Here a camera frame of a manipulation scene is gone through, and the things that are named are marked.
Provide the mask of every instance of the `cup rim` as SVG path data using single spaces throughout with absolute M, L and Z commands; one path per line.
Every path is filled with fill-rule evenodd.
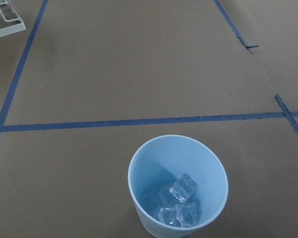
M 155 218 L 153 218 L 152 216 L 150 216 L 142 207 L 141 205 L 139 204 L 139 202 L 137 201 L 136 199 L 136 196 L 134 195 L 134 192 L 132 190 L 132 186 L 131 186 L 131 168 L 133 166 L 133 163 L 135 161 L 135 158 L 137 156 L 137 154 L 149 143 L 151 143 L 152 141 L 154 140 L 158 140 L 158 139 L 161 139 L 163 137 L 181 137 L 181 138 L 185 138 L 185 139 L 189 139 L 189 140 L 192 140 L 192 141 L 195 141 L 197 143 L 199 143 L 200 145 L 202 145 L 203 147 L 205 147 L 211 154 L 214 155 L 214 158 L 216 159 L 216 161 L 218 162 L 218 164 L 220 165 L 220 168 L 223 172 L 223 174 L 225 175 L 225 191 L 224 191 L 224 199 L 222 201 L 222 204 L 220 205 L 219 209 L 217 210 L 217 212 L 211 216 L 208 220 L 206 220 L 205 222 L 201 223 L 201 224 L 198 224 L 194 227 L 187 227 L 187 228 L 182 228 L 182 227 L 172 227 L 172 226 L 168 226 L 158 220 L 156 220 Z M 212 221 L 214 221 L 219 215 L 220 213 L 222 212 L 223 208 L 225 207 L 226 205 L 226 201 L 227 201 L 227 197 L 228 197 L 228 180 L 227 180 L 227 175 L 226 175 L 226 172 L 225 172 L 225 169 L 222 165 L 222 163 L 220 162 L 220 160 L 218 159 L 218 157 L 216 156 L 216 154 L 211 150 L 209 149 L 206 145 L 202 144 L 200 141 L 198 140 L 195 140 L 193 138 L 190 138 L 188 136 L 184 136 L 184 135 L 175 135 L 175 134 L 170 134 L 170 135 L 161 135 L 161 136 L 158 136 L 158 137 L 155 137 L 155 138 L 152 138 L 150 140 L 148 140 L 147 142 L 145 142 L 142 146 L 140 146 L 138 148 L 138 150 L 134 153 L 131 161 L 130 161 L 130 164 L 129 164 L 129 168 L 128 168 L 128 187 L 129 187 L 129 191 L 130 191 L 130 194 L 131 194 L 131 197 L 135 203 L 135 205 L 137 206 L 137 208 L 139 210 L 141 210 L 141 212 L 143 214 L 146 215 L 146 217 L 148 217 L 152 222 L 156 223 L 157 225 L 159 226 L 162 226 L 162 227 L 165 227 L 165 228 L 168 228 L 168 229 L 172 229 L 172 230 L 175 230 L 175 231 L 194 231 L 194 230 L 197 230 L 201 227 L 204 227 L 206 225 L 208 225 L 209 223 L 211 223 Z

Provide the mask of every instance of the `white rack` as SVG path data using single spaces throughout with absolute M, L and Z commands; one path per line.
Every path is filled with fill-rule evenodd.
M 19 23 L 8 26 L 8 27 L 1 28 L 0 29 L 0 37 L 7 36 L 10 34 L 25 30 L 24 22 L 22 21 L 22 19 L 19 17 L 19 15 L 13 9 L 11 1 L 10 0 L 0 0 L 0 6 L 3 6 L 3 5 L 7 6 L 14 16 L 13 19 L 7 20 L 2 12 L 1 7 L 0 7 L 0 15 L 3 18 L 3 20 L 7 23 L 11 23 L 11 22 L 19 22 Z

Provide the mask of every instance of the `light blue cup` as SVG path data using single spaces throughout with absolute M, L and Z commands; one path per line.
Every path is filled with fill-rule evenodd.
M 201 216 L 190 228 L 165 225 L 152 218 L 141 199 L 150 187 L 157 187 L 188 174 L 198 185 Z M 128 170 L 128 186 L 144 228 L 156 238 L 182 238 L 211 223 L 222 211 L 228 195 L 223 165 L 205 145 L 181 135 L 163 135 L 149 140 L 134 154 Z

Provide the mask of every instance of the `ice cube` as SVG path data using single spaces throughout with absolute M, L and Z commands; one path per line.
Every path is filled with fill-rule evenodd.
M 158 211 L 162 207 L 163 201 L 160 194 L 155 190 L 151 190 L 142 199 L 142 208 L 153 218 L 158 220 Z
M 197 224 L 197 204 L 181 203 L 180 204 L 180 221 L 183 227 L 193 227 Z
M 169 191 L 179 202 L 186 202 L 196 188 L 197 184 L 187 174 L 183 174 Z
M 172 207 L 161 207 L 158 212 L 158 219 L 160 222 L 172 227 L 183 227 L 180 220 L 179 204 Z
M 162 200 L 162 207 L 172 207 L 178 203 L 178 200 L 169 192 L 172 185 L 172 183 L 164 185 L 158 190 L 158 194 Z

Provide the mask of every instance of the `plastic cup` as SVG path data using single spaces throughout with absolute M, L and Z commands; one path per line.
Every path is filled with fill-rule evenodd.
M 198 224 L 190 228 L 165 225 L 151 217 L 141 206 L 150 187 L 167 184 L 188 174 L 198 185 Z M 228 182 L 217 156 L 201 142 L 182 135 L 163 135 L 143 144 L 131 159 L 128 186 L 144 228 L 156 238 L 181 238 L 211 223 L 223 210 Z

